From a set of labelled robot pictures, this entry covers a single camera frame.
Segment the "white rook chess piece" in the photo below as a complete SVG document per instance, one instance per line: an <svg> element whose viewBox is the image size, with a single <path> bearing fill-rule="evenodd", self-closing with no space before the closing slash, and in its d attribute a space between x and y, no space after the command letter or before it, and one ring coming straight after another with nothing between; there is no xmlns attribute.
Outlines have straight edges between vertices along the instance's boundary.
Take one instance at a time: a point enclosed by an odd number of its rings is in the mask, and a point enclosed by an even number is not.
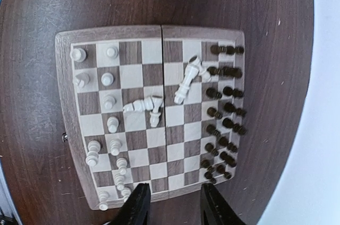
<svg viewBox="0 0 340 225"><path fill-rule="evenodd" d="M108 199L109 199L110 195L107 191L101 191L98 194L98 198L99 198L99 209L101 211L106 211L108 210Z"/></svg>

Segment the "black chess pieces rows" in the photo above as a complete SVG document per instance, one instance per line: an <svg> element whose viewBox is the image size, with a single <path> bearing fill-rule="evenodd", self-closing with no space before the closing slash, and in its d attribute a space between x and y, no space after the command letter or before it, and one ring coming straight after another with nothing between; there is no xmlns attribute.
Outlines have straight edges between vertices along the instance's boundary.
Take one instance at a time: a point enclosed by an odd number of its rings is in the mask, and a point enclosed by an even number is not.
<svg viewBox="0 0 340 225"><path fill-rule="evenodd" d="M219 62L207 71L218 83L203 90L210 104L202 112L208 120L202 126L207 139L201 141L201 167L203 178L215 184L234 175L240 138L247 133L242 123L247 111L243 108L244 47L215 43L209 49Z"/></svg>

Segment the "wooden chess board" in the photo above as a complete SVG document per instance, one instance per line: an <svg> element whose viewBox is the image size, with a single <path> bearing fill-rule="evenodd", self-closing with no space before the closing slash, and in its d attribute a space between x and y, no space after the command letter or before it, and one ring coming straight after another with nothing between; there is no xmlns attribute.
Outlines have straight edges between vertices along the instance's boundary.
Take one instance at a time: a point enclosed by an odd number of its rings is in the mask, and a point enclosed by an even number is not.
<svg viewBox="0 0 340 225"><path fill-rule="evenodd" d="M131 25L60 32L58 90L89 207L152 201L234 177L247 132L240 30Z"/></svg>

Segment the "white king chess piece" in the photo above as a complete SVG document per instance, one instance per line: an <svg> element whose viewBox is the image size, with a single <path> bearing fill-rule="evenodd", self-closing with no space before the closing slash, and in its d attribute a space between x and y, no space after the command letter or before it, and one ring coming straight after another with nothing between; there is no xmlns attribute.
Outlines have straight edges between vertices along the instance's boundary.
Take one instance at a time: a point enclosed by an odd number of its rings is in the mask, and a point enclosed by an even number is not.
<svg viewBox="0 0 340 225"><path fill-rule="evenodd" d="M101 145L98 141L92 140L88 143L88 153L86 156L86 164L90 167L95 167L99 162L99 151Z"/></svg>

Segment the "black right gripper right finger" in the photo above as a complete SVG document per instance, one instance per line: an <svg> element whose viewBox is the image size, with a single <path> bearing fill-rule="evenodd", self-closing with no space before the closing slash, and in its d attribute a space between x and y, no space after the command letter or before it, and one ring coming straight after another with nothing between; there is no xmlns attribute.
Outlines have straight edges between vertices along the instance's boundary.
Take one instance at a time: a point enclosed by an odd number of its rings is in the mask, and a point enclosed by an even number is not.
<svg viewBox="0 0 340 225"><path fill-rule="evenodd" d="M202 225L245 225L212 183L204 183L200 190Z"/></svg>

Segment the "white pawn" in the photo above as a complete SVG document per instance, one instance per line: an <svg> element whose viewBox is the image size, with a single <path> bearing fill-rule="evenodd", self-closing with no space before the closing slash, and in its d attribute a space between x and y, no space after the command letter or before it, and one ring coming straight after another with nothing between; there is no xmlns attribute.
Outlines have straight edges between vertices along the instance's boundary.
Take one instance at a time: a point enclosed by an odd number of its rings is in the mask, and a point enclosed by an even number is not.
<svg viewBox="0 0 340 225"><path fill-rule="evenodd" d="M128 162L125 158L117 159L116 165L117 165L118 171L121 175L125 175L127 173Z"/></svg>
<svg viewBox="0 0 340 225"><path fill-rule="evenodd" d="M116 104L116 99L112 95L106 95L103 99L103 107L106 110L111 110Z"/></svg>
<svg viewBox="0 0 340 225"><path fill-rule="evenodd" d="M119 139L112 139L109 143L110 153L113 156L119 155L121 151L122 143Z"/></svg>
<svg viewBox="0 0 340 225"><path fill-rule="evenodd" d="M115 116L109 117L107 120L107 128L110 133L116 133L119 127L119 120Z"/></svg>
<svg viewBox="0 0 340 225"><path fill-rule="evenodd" d="M106 49L106 56L110 59L116 59L119 56L119 51L117 47L108 47Z"/></svg>

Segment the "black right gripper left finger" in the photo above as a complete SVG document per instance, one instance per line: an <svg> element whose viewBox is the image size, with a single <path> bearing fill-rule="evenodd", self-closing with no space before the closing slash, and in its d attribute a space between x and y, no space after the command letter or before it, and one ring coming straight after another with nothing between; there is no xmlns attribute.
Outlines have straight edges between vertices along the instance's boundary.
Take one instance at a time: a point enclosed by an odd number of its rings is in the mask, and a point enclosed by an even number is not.
<svg viewBox="0 0 340 225"><path fill-rule="evenodd" d="M117 216L109 225L139 225L148 224L151 191L149 184L139 183L130 197L123 204Z"/></svg>

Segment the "white queen chess piece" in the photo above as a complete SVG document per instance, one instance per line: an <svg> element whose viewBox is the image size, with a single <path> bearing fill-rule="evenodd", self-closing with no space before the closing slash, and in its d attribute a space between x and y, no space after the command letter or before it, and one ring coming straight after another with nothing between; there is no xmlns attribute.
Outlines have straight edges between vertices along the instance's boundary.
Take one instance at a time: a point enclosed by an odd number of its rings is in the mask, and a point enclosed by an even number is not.
<svg viewBox="0 0 340 225"><path fill-rule="evenodd" d="M184 79L179 84L178 90L175 92L174 102L177 105L181 105L190 89L192 80L199 74L199 65L201 65L201 59L199 56L193 56L184 71Z"/></svg>

